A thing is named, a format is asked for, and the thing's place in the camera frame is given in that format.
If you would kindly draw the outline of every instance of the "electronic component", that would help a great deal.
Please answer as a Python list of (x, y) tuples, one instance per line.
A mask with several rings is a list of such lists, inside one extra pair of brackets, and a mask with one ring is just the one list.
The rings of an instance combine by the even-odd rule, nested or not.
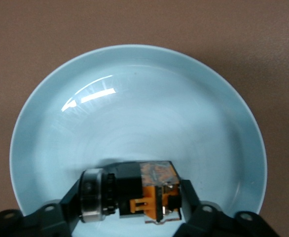
[(180, 178), (169, 161), (141, 162), (143, 198), (130, 200), (130, 211), (144, 211), (146, 223), (181, 219)]

